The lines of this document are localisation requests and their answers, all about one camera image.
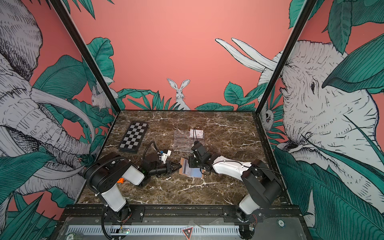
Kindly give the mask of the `white pink credit card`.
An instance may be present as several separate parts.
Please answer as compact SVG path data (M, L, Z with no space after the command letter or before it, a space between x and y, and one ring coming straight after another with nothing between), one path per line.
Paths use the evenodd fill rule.
M193 138L193 139L203 139L204 138L204 131L203 130L191 129L190 130L190 138Z

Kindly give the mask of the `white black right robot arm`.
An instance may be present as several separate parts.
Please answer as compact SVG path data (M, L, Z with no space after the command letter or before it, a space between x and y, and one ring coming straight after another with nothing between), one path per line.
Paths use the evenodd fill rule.
M257 221L260 209L267 209L284 192L284 185L268 169L264 162L240 162L223 156L212 155L207 159L191 155L188 158L190 168L197 168L210 173L227 175L240 180L248 194L236 207L236 218L241 222Z

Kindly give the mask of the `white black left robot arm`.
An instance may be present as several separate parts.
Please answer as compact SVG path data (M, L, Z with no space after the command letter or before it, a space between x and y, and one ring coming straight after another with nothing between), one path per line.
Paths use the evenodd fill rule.
M124 179L135 186L143 187L152 176L161 177L179 171L182 165L169 161L170 153L171 151L143 156L138 167L129 159L111 153L88 167L83 176L88 188L102 203L118 213L128 206L126 198L118 188L118 181Z

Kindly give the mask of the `clear acrylic organizer box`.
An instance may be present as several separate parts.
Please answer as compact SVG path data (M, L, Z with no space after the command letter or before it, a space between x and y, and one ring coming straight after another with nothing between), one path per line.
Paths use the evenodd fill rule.
M203 139L190 138L190 130L174 131L174 151L191 153L192 152L191 148L194 145L195 141L199 141L203 144L204 138Z

